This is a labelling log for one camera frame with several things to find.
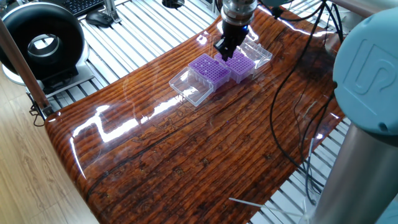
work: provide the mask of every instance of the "white cable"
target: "white cable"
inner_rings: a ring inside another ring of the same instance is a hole
[[[239,200],[239,199],[235,199],[235,198],[229,198],[229,199],[232,200],[232,201],[235,201],[235,202],[244,203],[246,205],[252,205],[252,206],[256,206],[256,207],[260,207],[260,208],[266,208],[266,209],[269,209],[269,210],[273,210],[273,211],[284,213],[284,214],[288,214],[288,215],[293,215],[293,216],[297,216],[297,217],[303,217],[303,215],[299,215],[299,214],[292,213],[292,212],[285,212],[283,210],[276,209],[276,208],[269,208],[269,207],[267,207],[265,205],[260,205],[260,204],[257,204],[257,203],[247,202],[247,201]]]

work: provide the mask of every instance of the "computer mouse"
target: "computer mouse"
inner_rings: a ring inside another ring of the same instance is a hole
[[[111,26],[113,20],[103,12],[90,12],[86,16],[86,22],[91,25],[107,28]]]

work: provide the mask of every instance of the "wooden floor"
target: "wooden floor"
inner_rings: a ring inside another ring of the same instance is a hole
[[[0,72],[0,223],[92,224],[43,127],[33,125],[25,88]]]

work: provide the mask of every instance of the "computer keyboard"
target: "computer keyboard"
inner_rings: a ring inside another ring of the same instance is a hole
[[[62,5],[78,17],[102,6],[104,0],[66,0]]]

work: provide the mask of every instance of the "black cable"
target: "black cable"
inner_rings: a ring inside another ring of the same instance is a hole
[[[288,22],[299,22],[299,21],[304,21],[307,20],[311,17],[313,17],[319,10],[321,10],[322,4],[321,6],[315,10],[315,12],[311,13],[309,16],[303,17],[303,18],[299,18],[299,19],[289,19],[289,18],[284,18],[282,16],[279,17],[279,19],[282,19],[283,21],[288,21]]]
[[[327,31],[328,28],[329,28],[330,17],[331,17],[331,14],[329,14],[328,21],[326,22],[326,27],[325,27],[325,30],[326,30],[326,31]],[[327,38],[327,33],[325,34],[325,40],[323,41],[323,47],[325,47],[326,38]],[[314,59],[314,61],[312,62],[312,65],[311,65],[311,66],[313,66],[313,65],[315,64],[315,62],[317,61],[317,59],[318,59],[318,57],[319,57],[319,55],[320,55],[322,49],[323,49],[323,48],[320,48],[320,49],[319,49],[319,51],[318,51],[317,55],[315,56],[315,59]],[[300,129],[300,124],[299,124],[299,119],[298,119],[297,114],[296,114],[296,107],[297,107],[297,105],[299,105],[299,103],[300,103],[300,101],[301,101],[301,99],[302,99],[302,97],[303,97],[303,95],[304,95],[304,93],[305,93],[305,90],[307,89],[309,83],[310,83],[310,79],[307,80],[307,83],[305,84],[304,90],[303,90],[303,92],[301,93],[300,98],[298,99],[298,101],[296,102],[296,104],[295,104],[294,107],[293,107],[293,115],[294,115],[294,118],[295,118],[295,120],[296,120],[296,125],[297,125],[297,129],[298,129],[298,150],[299,150],[299,152],[300,152],[300,157],[301,157],[302,165],[303,165],[303,168],[304,168],[304,169],[305,169],[305,158],[304,158],[303,147],[301,146],[301,142],[300,142],[300,141],[301,141],[301,138],[302,138],[302,135],[301,135],[301,129]]]
[[[269,6],[267,6],[266,4],[264,4],[262,1],[261,1],[261,4],[262,4],[268,11],[272,12],[272,15],[275,17],[275,19],[279,18],[279,19],[282,19],[283,21],[288,21],[288,22],[299,22],[299,21],[307,20],[307,19],[313,17],[313,16],[314,16],[319,10],[321,10],[321,8],[322,8],[322,4],[321,4],[321,6],[320,6],[317,10],[315,10],[315,12],[311,13],[309,16],[306,16],[306,17],[303,17],[303,18],[298,18],[298,19],[289,19],[289,18],[284,18],[284,17],[280,16],[280,15],[282,14],[283,10],[281,10],[279,7],[273,7],[273,8],[271,9]]]
[[[36,126],[36,127],[42,127],[42,126],[44,126],[44,123],[43,123],[43,124],[36,124],[37,117],[40,116],[39,108],[36,107],[36,105],[33,104],[33,105],[30,107],[29,113],[30,113],[30,115],[32,115],[32,116],[35,117],[35,120],[33,121],[33,125],[34,125],[34,126]]]
[[[311,188],[314,192],[316,192],[318,195],[320,195],[322,193],[322,191],[319,188],[315,188],[313,187],[315,186],[315,184],[313,182],[311,182]]]
[[[342,27],[340,29],[339,25],[336,22],[336,18],[334,17],[334,15],[333,15],[331,9],[329,8],[329,6],[326,5],[325,7],[328,10],[329,14],[331,15],[331,19],[333,20],[333,23],[335,24],[336,31],[337,31],[337,34],[338,34],[338,38],[340,39],[340,42],[343,43],[343,30],[342,30]]]
[[[283,155],[284,155],[286,158],[289,159],[289,161],[290,161],[292,164],[294,164],[294,165],[295,165],[298,169],[300,169],[302,172],[305,172],[305,169],[303,169],[297,162],[295,162],[294,159],[292,159],[292,158],[289,156],[289,154],[288,154],[288,153],[282,148],[282,146],[280,145],[280,143],[279,143],[279,141],[278,141],[278,139],[277,139],[277,136],[276,136],[276,134],[275,134],[274,125],[273,125],[273,123],[272,123],[272,122],[273,122],[273,120],[272,120],[272,113],[273,113],[274,106],[275,106],[275,102],[276,102],[276,99],[277,99],[277,97],[278,97],[278,94],[279,94],[280,90],[281,90],[282,87],[285,85],[285,83],[287,82],[287,80],[289,79],[289,77],[294,73],[294,71],[295,71],[296,68],[298,67],[299,63],[300,63],[301,60],[303,59],[303,56],[304,56],[304,54],[306,53],[308,47],[310,46],[310,42],[311,42],[311,40],[312,40],[313,34],[315,33],[315,30],[317,29],[318,23],[320,22],[320,18],[321,18],[321,15],[322,15],[322,13],[323,13],[323,10],[324,10],[324,8],[325,8],[325,5],[326,5],[326,2],[323,1],[323,2],[322,2],[322,7],[321,7],[321,9],[320,9],[319,16],[318,16],[317,20],[315,21],[315,24],[314,24],[314,26],[313,26],[313,28],[312,28],[310,37],[308,38],[307,43],[305,44],[305,47],[304,47],[304,49],[303,49],[303,52],[301,53],[300,57],[298,58],[297,63],[296,63],[295,66],[293,67],[292,71],[290,71],[290,73],[285,77],[285,79],[282,81],[282,83],[279,85],[278,89],[276,90],[274,99],[272,100],[272,103],[271,103],[271,111],[270,111],[270,113],[269,113],[269,121],[270,121],[271,133],[272,133],[272,137],[274,138],[274,141],[275,141],[275,143],[276,143],[278,149],[283,153]],[[319,181],[315,180],[313,177],[310,177],[310,178],[313,179],[318,185],[323,186]]]
[[[218,12],[221,13],[221,8],[223,7],[223,2],[221,0],[215,0],[216,2],[216,8],[218,10]]]
[[[338,8],[337,8],[335,3],[333,3],[331,6],[333,8],[335,8],[337,21],[338,21],[338,26],[339,26],[339,29],[340,29],[339,38],[340,38],[340,42],[343,43],[343,40],[344,40],[344,37],[343,37],[343,23],[341,21],[340,13],[339,13]]]
[[[309,152],[310,155],[312,154],[312,143],[313,143],[313,140],[315,139],[315,135],[316,135],[317,132],[318,132],[318,128],[319,128],[319,126],[320,126],[320,124],[321,124],[321,122],[322,122],[322,120],[323,120],[323,117],[325,116],[325,113],[326,113],[326,110],[327,110],[327,108],[328,108],[328,105],[329,105],[330,101],[333,99],[334,95],[335,95],[335,92],[333,91],[332,94],[329,96],[329,99],[328,99],[328,101],[326,102],[326,104],[322,106],[323,112],[322,112],[321,118],[319,119],[319,122],[317,123],[317,126],[316,126],[316,128],[315,128],[315,132],[313,133],[313,137],[312,137],[312,139],[311,139],[311,145],[310,145],[310,149],[309,149],[309,150],[310,150],[310,152]],[[313,119],[311,119],[311,121],[309,122],[309,124],[308,124],[308,126],[307,126],[307,130],[308,130],[309,126],[311,125],[312,121],[318,116],[319,112],[321,112],[321,110],[322,110],[322,109],[318,110],[317,114],[313,117]],[[305,193],[307,194],[307,197],[308,197],[310,203],[311,203],[312,205],[316,205],[316,202],[315,202],[314,200],[311,199],[311,196],[310,196],[309,191],[308,191],[308,177],[309,177],[309,175],[310,175],[310,174],[309,174],[310,166],[311,166],[311,156],[308,157],[308,160],[307,160],[307,170],[305,171]]]

